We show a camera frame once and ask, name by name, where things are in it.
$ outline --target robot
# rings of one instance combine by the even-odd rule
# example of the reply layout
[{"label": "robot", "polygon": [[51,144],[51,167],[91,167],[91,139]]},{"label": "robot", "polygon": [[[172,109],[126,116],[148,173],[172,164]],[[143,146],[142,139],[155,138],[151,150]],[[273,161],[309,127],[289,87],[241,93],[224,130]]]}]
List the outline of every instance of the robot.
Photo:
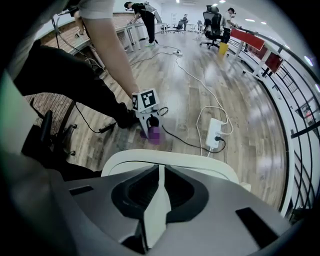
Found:
[{"label": "robot", "polygon": [[139,118],[142,130],[149,139],[150,128],[160,127],[159,98],[156,89],[150,88],[132,94],[132,109]]}]

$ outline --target red panel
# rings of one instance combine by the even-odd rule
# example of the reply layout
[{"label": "red panel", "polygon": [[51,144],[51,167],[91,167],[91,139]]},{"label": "red panel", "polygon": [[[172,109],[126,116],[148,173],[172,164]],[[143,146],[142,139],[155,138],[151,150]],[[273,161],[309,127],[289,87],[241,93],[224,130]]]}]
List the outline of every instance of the red panel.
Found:
[{"label": "red panel", "polygon": [[266,60],[265,64],[267,67],[270,68],[270,70],[273,73],[276,73],[282,63],[282,58],[280,58],[278,55],[275,55],[273,52],[271,52],[269,58]]},{"label": "red panel", "polygon": [[240,30],[233,28],[231,30],[231,37],[244,41],[248,45],[256,48],[257,50],[261,50],[262,46],[264,46],[265,41],[259,37],[254,36],[253,34],[249,34]]}]

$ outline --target white shirt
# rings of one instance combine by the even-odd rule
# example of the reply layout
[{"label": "white shirt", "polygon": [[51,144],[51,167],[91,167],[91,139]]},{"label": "white shirt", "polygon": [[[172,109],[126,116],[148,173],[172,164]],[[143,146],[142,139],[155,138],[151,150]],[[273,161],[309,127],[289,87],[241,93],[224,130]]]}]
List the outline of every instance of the white shirt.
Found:
[{"label": "white shirt", "polygon": [[223,19],[225,19],[225,25],[224,27],[226,29],[230,29],[231,28],[231,24],[227,22],[227,20],[229,20],[230,22],[232,22],[232,17],[231,17],[231,14],[229,12],[226,12],[224,15],[223,15]]}]

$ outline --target yellow bin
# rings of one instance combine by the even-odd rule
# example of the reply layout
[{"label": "yellow bin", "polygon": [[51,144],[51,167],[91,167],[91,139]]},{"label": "yellow bin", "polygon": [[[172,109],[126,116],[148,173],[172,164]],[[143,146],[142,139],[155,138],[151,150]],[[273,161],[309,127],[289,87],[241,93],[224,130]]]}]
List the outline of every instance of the yellow bin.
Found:
[{"label": "yellow bin", "polygon": [[228,45],[224,42],[220,42],[219,53],[225,55],[228,50]]}]

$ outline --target purple object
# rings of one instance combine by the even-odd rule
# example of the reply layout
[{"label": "purple object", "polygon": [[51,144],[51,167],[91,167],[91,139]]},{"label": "purple object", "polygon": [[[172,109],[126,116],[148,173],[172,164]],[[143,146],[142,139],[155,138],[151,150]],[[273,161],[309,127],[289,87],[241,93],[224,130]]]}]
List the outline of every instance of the purple object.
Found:
[{"label": "purple object", "polygon": [[[154,145],[160,145],[160,141],[162,137],[160,133],[160,128],[151,126],[148,129],[148,133],[149,133],[149,142]],[[147,139],[147,136],[145,135],[143,130],[140,132],[140,136],[144,139]]]}]

